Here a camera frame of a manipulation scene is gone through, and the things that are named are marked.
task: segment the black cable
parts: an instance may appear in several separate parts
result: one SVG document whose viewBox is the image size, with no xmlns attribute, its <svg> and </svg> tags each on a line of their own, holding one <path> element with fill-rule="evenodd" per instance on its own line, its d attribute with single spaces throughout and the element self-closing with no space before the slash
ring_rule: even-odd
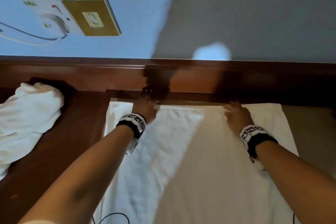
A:
<svg viewBox="0 0 336 224">
<path fill-rule="evenodd" d="M 102 218 L 101 221 L 100 221 L 98 224 L 100 224 L 106 217 L 111 216 L 111 215 L 114 215 L 114 214 L 120 214 L 120 215 L 124 216 L 124 217 L 127 219 L 128 224 L 130 224 L 127 215 L 124 214 L 124 213 L 110 213 L 110 214 L 106 215 L 104 218 Z M 93 221 L 93 224 L 96 224 L 95 219 L 93 218 L 93 216 L 92 216 L 92 221 Z"/>
<path fill-rule="evenodd" d="M 41 37 L 41 36 L 38 36 L 38 35 L 33 35 L 33 34 L 30 34 L 30 33 L 25 32 L 25 31 L 22 31 L 22 30 L 20 30 L 20 29 L 18 29 L 18 28 L 9 26 L 9 25 L 7 25 L 7 24 L 1 22 L 1 21 L 0 21 L 0 24 L 4 25 L 4 26 L 6 26 L 6 27 L 9 27 L 9 28 L 11 28 L 11 29 L 14 29 L 14 30 L 16 30 L 16 31 L 19 31 L 19 32 L 21 32 L 21 33 L 23 33 L 23 34 L 30 35 L 30 36 L 32 36 L 32 37 L 36 37 L 36 38 L 39 38 L 39 39 L 48 40 L 48 41 L 56 41 L 56 40 L 58 39 L 58 38 L 45 38 L 45 37 Z"/>
</svg>

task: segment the forearm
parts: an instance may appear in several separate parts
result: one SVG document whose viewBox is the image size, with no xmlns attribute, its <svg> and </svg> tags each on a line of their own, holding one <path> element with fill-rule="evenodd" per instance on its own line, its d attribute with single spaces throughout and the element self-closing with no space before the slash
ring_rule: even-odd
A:
<svg viewBox="0 0 336 224">
<path fill-rule="evenodd" d="M 116 127 L 83 153 L 19 222 L 88 223 L 124 158 L 133 131 Z"/>
<path fill-rule="evenodd" d="M 336 223 L 336 180 L 274 142 L 256 153 L 302 224 Z"/>
</svg>

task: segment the wall plate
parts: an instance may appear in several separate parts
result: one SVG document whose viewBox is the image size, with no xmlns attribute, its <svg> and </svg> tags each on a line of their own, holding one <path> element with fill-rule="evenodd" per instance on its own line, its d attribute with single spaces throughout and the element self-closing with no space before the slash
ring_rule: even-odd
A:
<svg viewBox="0 0 336 224">
<path fill-rule="evenodd" d="M 86 36 L 121 34 L 108 0 L 61 0 Z"/>
<path fill-rule="evenodd" d="M 69 28 L 70 34 L 82 34 L 81 29 L 61 0 L 23 0 L 23 2 L 38 16 L 45 13 L 52 13 L 60 17 Z"/>
</svg>

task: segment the white towel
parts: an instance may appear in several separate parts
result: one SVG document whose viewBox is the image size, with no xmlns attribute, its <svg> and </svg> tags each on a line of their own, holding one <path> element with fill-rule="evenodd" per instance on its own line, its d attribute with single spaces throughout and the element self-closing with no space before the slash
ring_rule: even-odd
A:
<svg viewBox="0 0 336 224">
<path fill-rule="evenodd" d="M 107 132 L 131 106 L 111 102 Z M 297 154 L 281 105 L 246 107 L 256 124 Z M 94 214 L 96 224 L 115 212 L 137 224 L 291 223 L 292 210 L 267 172 L 253 168 L 224 112 L 221 106 L 161 106 L 134 153 L 125 156 Z M 112 215 L 102 222 L 108 223 L 127 220 Z"/>
<path fill-rule="evenodd" d="M 63 95 L 52 86 L 21 83 L 0 104 L 0 180 L 10 164 L 26 156 L 60 116 Z"/>
</svg>

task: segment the gold switch plate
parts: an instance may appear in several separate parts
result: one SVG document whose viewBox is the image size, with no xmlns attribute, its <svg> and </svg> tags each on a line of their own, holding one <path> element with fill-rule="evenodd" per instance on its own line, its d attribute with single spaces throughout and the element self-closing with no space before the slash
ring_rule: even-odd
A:
<svg viewBox="0 0 336 224">
<path fill-rule="evenodd" d="M 108 0 L 61 0 L 86 36 L 121 34 Z"/>
</svg>

